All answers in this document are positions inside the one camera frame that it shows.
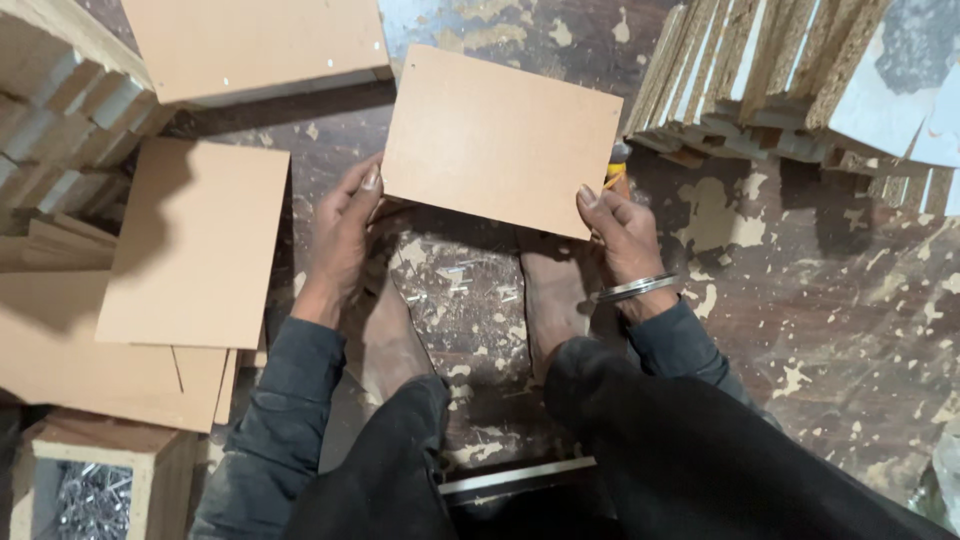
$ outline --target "left hand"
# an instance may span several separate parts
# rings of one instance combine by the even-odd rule
[[[367,259],[367,225],[383,195],[380,152],[347,171],[314,208],[310,271],[291,316],[336,330]]]

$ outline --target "wooden floor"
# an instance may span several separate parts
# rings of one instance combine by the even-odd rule
[[[134,46],[118,0],[80,1]],[[428,43],[621,95],[629,111],[673,4],[380,0],[380,9],[396,66],[409,43]],[[293,154],[274,328],[307,262],[312,205],[383,148],[395,94],[385,83],[175,119],[171,135]],[[687,170],[638,150],[629,171],[650,195],[666,266],[753,395],[797,442],[904,501],[960,410],[960,222],[875,208],[792,161]],[[456,397],[445,453],[454,472],[578,451],[527,387],[515,246],[507,225],[428,208],[396,238],[394,276],[408,295],[428,293],[412,305],[415,324]],[[467,259],[481,261],[470,291],[451,296],[437,270]],[[484,294],[498,285],[516,285],[519,299]],[[341,403],[359,406],[345,388]],[[335,412],[329,429],[355,432],[350,414]]]

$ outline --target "metal bangle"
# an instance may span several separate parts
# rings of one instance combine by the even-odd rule
[[[629,282],[616,287],[603,289],[600,292],[591,294],[590,299],[595,304],[600,304],[601,302],[619,302],[625,298],[630,298],[638,294],[643,294],[654,289],[671,285],[676,279],[676,272],[664,272],[658,276],[654,276],[653,278],[643,278],[642,280],[636,280],[635,282]]]

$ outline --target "nail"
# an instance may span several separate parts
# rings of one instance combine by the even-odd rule
[[[375,164],[370,168],[370,171],[367,172],[367,176],[363,179],[360,187],[364,189],[374,189],[378,182],[380,182],[380,165]]]
[[[590,208],[597,206],[597,196],[586,184],[580,185],[580,191],[577,194],[580,200]]]

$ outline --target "wooden board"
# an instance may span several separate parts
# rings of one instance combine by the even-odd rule
[[[97,340],[256,349],[289,160],[287,152],[148,140]]]
[[[220,384],[220,397],[217,398],[217,409],[213,414],[213,423],[226,425],[230,423],[230,405],[233,400],[233,386],[236,384],[237,350],[227,351],[227,365],[224,366],[223,382]]]
[[[180,393],[169,348],[93,341],[107,279],[107,272],[0,275],[7,390],[27,403],[90,410],[104,409],[106,399]]]
[[[272,86],[332,76],[368,83],[376,80],[373,69],[390,64],[374,0],[297,0],[282,8],[254,0],[124,0],[123,6],[164,104],[220,105],[198,101],[211,96],[246,101]]]
[[[595,90],[411,46],[383,160],[385,192],[589,238],[576,194],[581,184],[603,185],[622,106]]]

